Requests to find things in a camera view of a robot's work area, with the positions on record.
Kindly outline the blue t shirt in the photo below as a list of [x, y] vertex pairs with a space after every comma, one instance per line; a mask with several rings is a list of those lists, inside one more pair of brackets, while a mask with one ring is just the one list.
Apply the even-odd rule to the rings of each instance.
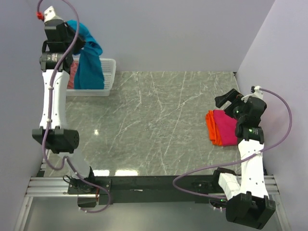
[[79, 24], [79, 35], [85, 40], [85, 45], [75, 53], [79, 55], [79, 61], [74, 76], [74, 89], [102, 90], [104, 89], [104, 75], [100, 55], [103, 49], [82, 23]]

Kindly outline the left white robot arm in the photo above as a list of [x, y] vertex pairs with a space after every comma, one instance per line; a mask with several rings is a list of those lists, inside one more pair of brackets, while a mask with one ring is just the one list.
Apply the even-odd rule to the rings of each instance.
[[73, 54], [85, 45], [79, 29], [78, 22], [71, 27], [62, 19], [44, 24], [47, 39], [39, 59], [44, 83], [43, 112], [39, 128], [32, 130], [32, 137], [41, 144], [43, 159], [51, 169], [60, 171], [68, 165], [69, 185], [91, 193], [96, 189], [93, 170], [77, 149], [78, 131], [68, 129], [66, 121], [66, 91]]

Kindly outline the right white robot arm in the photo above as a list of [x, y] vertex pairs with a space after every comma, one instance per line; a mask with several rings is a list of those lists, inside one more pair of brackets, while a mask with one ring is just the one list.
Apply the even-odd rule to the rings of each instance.
[[241, 177], [226, 168], [217, 168], [211, 180], [213, 190], [224, 191], [226, 219], [229, 222], [261, 230], [276, 210], [265, 185], [263, 172], [264, 132], [261, 116], [267, 108], [259, 86], [251, 94], [242, 95], [235, 89], [215, 98], [217, 108], [226, 102], [226, 115], [236, 120], [235, 136], [241, 156]]

